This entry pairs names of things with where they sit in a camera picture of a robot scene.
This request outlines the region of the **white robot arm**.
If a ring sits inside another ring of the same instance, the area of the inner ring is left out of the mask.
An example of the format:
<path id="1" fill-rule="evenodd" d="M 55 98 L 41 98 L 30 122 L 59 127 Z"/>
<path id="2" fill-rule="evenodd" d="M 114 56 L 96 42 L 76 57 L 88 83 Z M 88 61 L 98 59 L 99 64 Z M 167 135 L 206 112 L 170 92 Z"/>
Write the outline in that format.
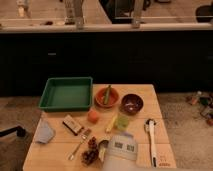
<path id="1" fill-rule="evenodd" d="M 109 140 L 102 171 L 134 171 L 138 144 L 128 133 L 116 134 Z"/>

